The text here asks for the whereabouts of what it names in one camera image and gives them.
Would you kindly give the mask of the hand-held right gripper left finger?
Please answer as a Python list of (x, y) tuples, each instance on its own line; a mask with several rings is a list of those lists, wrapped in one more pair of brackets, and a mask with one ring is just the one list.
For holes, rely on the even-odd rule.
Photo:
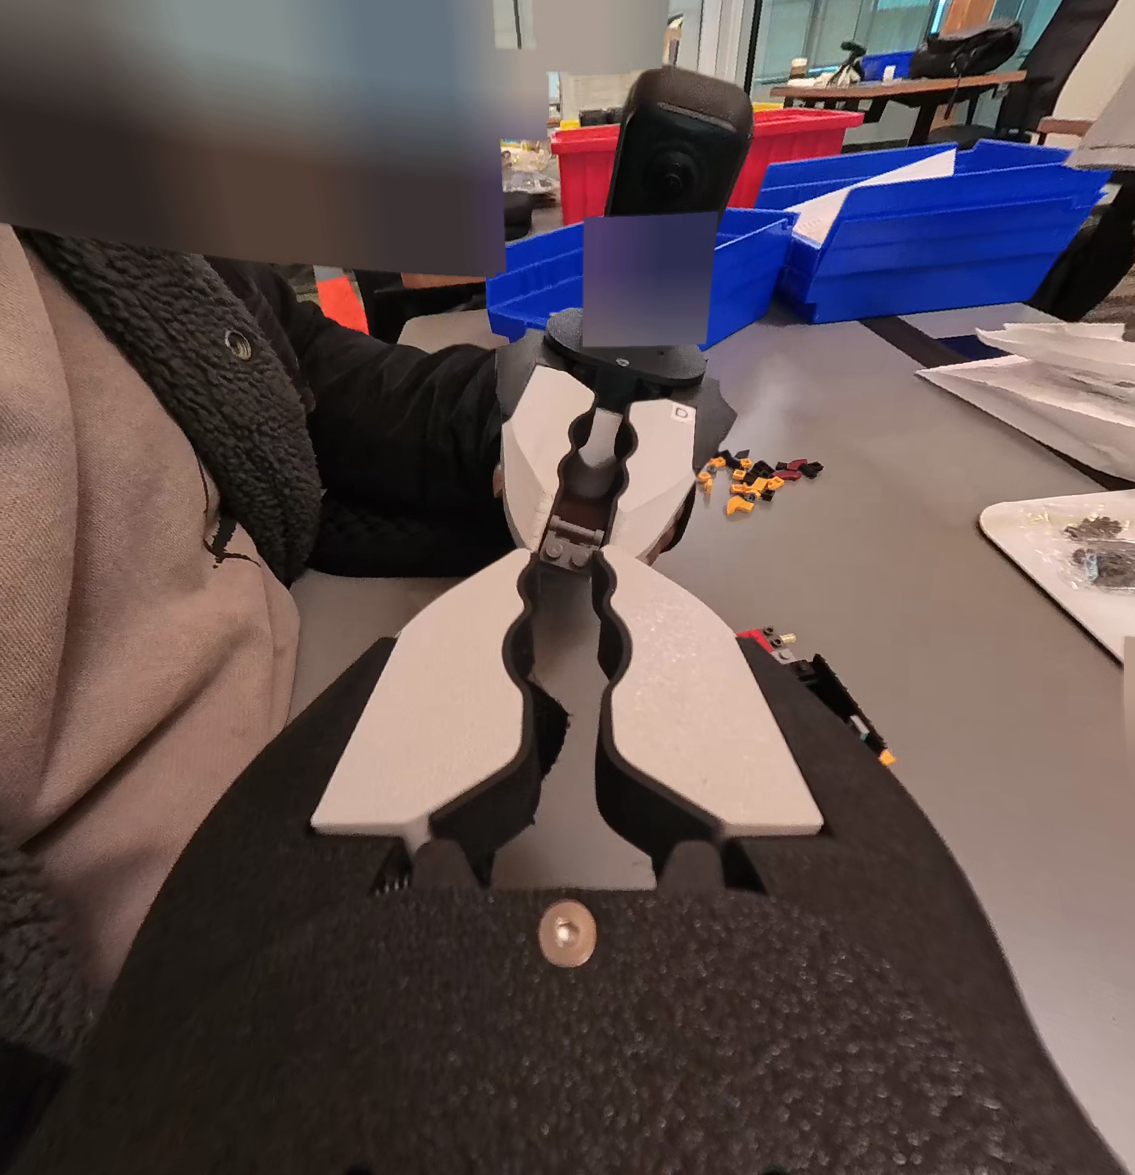
[(572, 718), (534, 678), (535, 555), (503, 555), (395, 639), (311, 816), (322, 836), (453, 843), (475, 874), (535, 822)]

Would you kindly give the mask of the white card sheet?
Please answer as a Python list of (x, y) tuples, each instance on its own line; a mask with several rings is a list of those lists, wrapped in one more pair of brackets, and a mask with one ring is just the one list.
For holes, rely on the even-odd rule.
[(864, 185), (848, 185), (785, 209), (795, 216), (794, 238), (822, 248), (841, 221), (857, 221), (881, 212), (881, 196)]
[(957, 148), (938, 151), (923, 158), (918, 158), (912, 163), (907, 163), (899, 169), (891, 169), (876, 175), (867, 177), (860, 182), (852, 184), (842, 190), (852, 193), (860, 188), (923, 182), (927, 179), (952, 177), (956, 169)]

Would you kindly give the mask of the wooden table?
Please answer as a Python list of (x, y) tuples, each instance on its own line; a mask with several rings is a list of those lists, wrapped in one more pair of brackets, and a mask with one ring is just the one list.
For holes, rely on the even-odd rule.
[(784, 108), (823, 108), (862, 111), (864, 124), (876, 124), (888, 104), (916, 112), (908, 146), (926, 144), (939, 111), (949, 119), (957, 104), (973, 104), (979, 97), (1006, 85), (1027, 80), (1022, 70), (999, 71), (961, 78), (894, 78), (857, 85), (776, 85), (769, 97)]

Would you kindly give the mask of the black office chair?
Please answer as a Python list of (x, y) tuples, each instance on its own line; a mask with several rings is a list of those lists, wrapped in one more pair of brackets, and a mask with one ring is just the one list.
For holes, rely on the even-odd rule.
[(1053, 115), (1076, 65), (1116, 5), (1116, 1), (1061, 1), (1023, 58), (1026, 78), (1006, 89), (996, 121), (991, 127), (942, 127), (933, 132), (931, 142), (952, 142), (961, 150), (981, 139), (1031, 142), (1041, 121)]

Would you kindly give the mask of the grey angled panel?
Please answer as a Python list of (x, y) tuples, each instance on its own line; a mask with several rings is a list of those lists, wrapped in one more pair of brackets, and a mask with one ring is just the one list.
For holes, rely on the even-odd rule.
[(1135, 65), (1092, 124), (1066, 166), (1135, 173)]

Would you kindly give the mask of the black and grey brick model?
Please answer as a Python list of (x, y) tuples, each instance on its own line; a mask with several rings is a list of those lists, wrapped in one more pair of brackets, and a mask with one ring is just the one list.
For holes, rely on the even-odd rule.
[(873, 725), (822, 654), (815, 654), (811, 659), (796, 655), (794, 651), (796, 636), (781, 635), (773, 627), (739, 631), (737, 639), (757, 644), (775, 660), (789, 668), (798, 682), (817, 697), (829, 712), (854, 729), (860, 741), (872, 755), (879, 758), (880, 763), (887, 768), (896, 764), (898, 758), (889, 749), (877, 726)]

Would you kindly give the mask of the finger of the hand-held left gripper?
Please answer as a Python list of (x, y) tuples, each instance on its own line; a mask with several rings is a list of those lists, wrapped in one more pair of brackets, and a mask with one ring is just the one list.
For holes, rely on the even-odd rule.
[(633, 404), (626, 423), (634, 448), (625, 460), (607, 545), (646, 558), (671, 532), (695, 487), (699, 413), (688, 404), (646, 400)]
[(535, 366), (502, 427), (502, 498), (517, 544), (542, 547), (573, 451), (573, 427), (594, 412), (594, 390), (572, 374)]

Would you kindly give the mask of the pile of small bricks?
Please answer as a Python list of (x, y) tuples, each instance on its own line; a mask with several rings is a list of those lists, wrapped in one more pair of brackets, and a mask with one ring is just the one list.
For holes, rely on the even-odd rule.
[(727, 497), (725, 516), (727, 518), (749, 517), (762, 505), (775, 501), (785, 486), (802, 481), (815, 481), (825, 471), (818, 460), (795, 458), (769, 463), (754, 459), (752, 451), (721, 448), (698, 471), (696, 485), (704, 498), (710, 498), (719, 483), (726, 481)]

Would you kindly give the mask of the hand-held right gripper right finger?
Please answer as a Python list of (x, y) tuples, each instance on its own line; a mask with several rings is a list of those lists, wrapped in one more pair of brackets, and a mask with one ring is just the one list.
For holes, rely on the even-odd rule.
[(618, 548), (592, 566), (600, 620), (595, 793), (661, 874), (684, 843), (808, 837), (825, 816), (730, 625)]

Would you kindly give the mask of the plastic bag of dark parts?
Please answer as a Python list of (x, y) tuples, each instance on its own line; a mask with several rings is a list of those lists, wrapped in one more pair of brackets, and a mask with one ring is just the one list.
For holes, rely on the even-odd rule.
[(980, 513), (979, 528), (1123, 662), (1135, 639), (1135, 489), (999, 502)]

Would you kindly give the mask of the grey desk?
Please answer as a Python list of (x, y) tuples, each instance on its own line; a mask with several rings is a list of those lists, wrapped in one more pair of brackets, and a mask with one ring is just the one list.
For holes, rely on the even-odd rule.
[(825, 463), (749, 518), (696, 504), (658, 566), (730, 625), (825, 654), (898, 759), (1087, 1105), (1135, 1094), (1135, 782), (1116, 662), (979, 535), (1089, 490), (865, 325), (775, 313), (717, 346), (729, 448)]

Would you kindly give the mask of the blue plastic bin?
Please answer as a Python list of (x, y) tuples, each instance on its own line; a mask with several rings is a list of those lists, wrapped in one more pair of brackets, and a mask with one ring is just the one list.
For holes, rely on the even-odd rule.
[(825, 324), (1029, 301), (1111, 173), (1068, 150), (983, 139), (952, 177), (871, 186), (883, 208), (822, 248), (794, 238), (777, 296)]
[[(765, 316), (789, 254), (798, 213), (730, 208), (714, 251), (707, 337), (719, 344)], [(507, 269), (487, 282), (491, 331), (508, 342), (542, 331), (554, 313), (581, 306), (584, 225), (552, 229), (507, 244)]]
[(896, 150), (872, 150), (834, 157), (811, 157), (768, 166), (756, 198), (758, 211), (785, 211), (791, 205), (899, 169), (918, 158), (950, 150), (954, 144), (925, 144)]

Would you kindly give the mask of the black bag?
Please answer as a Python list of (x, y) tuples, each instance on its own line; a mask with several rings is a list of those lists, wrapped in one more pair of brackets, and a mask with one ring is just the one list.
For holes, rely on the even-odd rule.
[(1023, 24), (992, 20), (952, 32), (931, 32), (912, 53), (910, 80), (958, 80), (996, 73), (1018, 51)]

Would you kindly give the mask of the orange cloth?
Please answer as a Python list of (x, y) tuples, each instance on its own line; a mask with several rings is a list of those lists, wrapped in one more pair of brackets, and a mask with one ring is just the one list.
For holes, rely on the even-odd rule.
[(314, 266), (313, 271), (325, 316), (348, 329), (368, 333), (365, 306), (352, 274), (329, 266)]

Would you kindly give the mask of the red plastic bin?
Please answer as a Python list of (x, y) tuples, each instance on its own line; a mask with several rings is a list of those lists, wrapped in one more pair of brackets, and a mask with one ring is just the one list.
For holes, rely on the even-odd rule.
[[(738, 175), (731, 208), (753, 208), (765, 173), (772, 163), (837, 155), (844, 136), (860, 125), (860, 111), (775, 108), (754, 112), (753, 140)], [(615, 169), (619, 125), (573, 125), (558, 129), (550, 150), (560, 163), (561, 212), (568, 225), (606, 211), (607, 193)]]

